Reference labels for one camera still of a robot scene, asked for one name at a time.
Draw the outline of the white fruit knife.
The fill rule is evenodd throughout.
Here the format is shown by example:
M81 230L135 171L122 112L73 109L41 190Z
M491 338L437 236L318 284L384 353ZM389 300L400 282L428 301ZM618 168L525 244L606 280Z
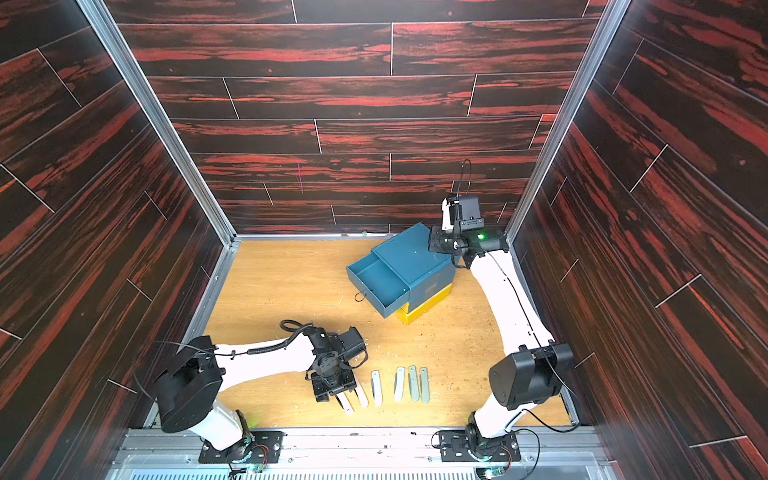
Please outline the white fruit knife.
M367 398L367 395L365 393L365 390L361 384L357 384L354 392L358 398L358 401L360 403L360 406L362 408L367 408L369 406L369 400Z
M374 398L374 404L377 408L380 408L383 405L383 389L382 389L382 383L381 383L381 375L378 370L373 370L371 372L371 386L372 386L372 393Z
M354 409L353 409L353 407L352 407L348 397L346 396L345 392L340 392L339 394L337 394L336 395L336 399L338 400L340 406L342 407L342 410L344 411L344 413L346 415L353 415L354 414Z

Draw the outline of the teal yellow drawer cabinet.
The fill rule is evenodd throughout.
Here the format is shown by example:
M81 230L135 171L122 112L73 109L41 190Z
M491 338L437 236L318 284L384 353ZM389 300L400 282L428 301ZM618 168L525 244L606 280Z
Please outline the teal yellow drawer cabinet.
M428 227L417 223L371 249L410 288L407 302L398 310L414 311L455 278L450 256L428 250L429 233Z

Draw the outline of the teal top drawer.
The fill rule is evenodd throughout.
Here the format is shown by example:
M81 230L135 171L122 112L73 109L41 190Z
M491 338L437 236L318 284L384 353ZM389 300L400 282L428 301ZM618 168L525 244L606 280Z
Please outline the teal top drawer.
M409 298L409 286L374 253L348 265L346 271L357 291L383 318L392 315Z

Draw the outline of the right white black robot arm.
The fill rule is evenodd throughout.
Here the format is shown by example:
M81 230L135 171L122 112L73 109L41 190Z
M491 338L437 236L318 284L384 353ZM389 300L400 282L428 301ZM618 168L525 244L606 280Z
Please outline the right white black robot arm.
M480 285L501 335L504 357L488 374L491 395L465 429L468 453L490 459L508 445L512 427L533 408L560 394L572 368L571 347L557 343L525 292L502 233L432 227L428 249L460 261Z

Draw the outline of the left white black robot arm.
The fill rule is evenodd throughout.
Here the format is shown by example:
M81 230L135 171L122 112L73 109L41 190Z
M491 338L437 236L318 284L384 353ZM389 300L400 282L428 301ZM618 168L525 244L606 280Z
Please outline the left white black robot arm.
M153 385L162 431L190 431L206 447L241 463L253 451L271 448L257 442L241 411L218 400L220 393L262 378L302 373L317 402L335 397L346 405L345 393L358 388L352 360L368 355L359 331L351 327L338 334L293 319L282 320L279 327L290 335L240 345L216 345L200 336L181 345Z

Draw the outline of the green fruit knife middle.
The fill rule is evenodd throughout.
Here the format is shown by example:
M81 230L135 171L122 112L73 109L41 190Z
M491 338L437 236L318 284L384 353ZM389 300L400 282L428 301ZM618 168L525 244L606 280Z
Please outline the green fruit knife middle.
M415 365L408 367L408 387L411 400L418 402L420 400L420 387L418 370Z

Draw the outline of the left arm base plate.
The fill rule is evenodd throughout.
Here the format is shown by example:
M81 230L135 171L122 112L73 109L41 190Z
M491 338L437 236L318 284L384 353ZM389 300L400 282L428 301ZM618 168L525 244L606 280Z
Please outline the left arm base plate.
M280 430L251 430L250 436L224 450L216 450L205 440L198 461L200 464L267 465L277 463L283 448L285 433Z

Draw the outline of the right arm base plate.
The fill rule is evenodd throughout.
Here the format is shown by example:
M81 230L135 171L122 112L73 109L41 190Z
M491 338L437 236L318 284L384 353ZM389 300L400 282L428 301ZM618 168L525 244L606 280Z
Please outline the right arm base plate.
M430 445L443 462L519 462L521 453L514 433L486 438L472 429L445 429L433 434Z

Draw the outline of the aluminium front rail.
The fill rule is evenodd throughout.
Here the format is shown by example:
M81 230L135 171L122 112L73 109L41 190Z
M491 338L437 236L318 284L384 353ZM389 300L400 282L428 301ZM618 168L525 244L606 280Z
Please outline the aluminium front rail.
M267 429L246 463L202 460L191 434L132 430L109 479L619 479L593 429L521 427L490 461L454 452L441 427Z

